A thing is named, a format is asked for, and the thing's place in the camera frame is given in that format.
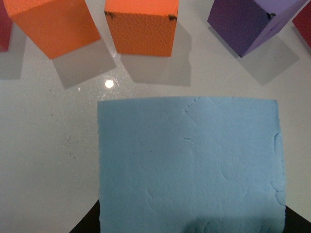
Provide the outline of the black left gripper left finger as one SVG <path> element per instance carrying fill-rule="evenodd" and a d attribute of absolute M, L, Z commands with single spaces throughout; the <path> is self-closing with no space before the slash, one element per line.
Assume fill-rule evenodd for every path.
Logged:
<path fill-rule="evenodd" d="M 97 200 L 89 212 L 69 233 L 100 233 L 100 202 Z"/>

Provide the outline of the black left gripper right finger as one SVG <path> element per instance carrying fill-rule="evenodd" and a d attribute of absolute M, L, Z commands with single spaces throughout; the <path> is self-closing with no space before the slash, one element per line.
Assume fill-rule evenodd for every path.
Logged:
<path fill-rule="evenodd" d="M 311 223 L 286 206 L 284 233 L 311 233 Z"/>

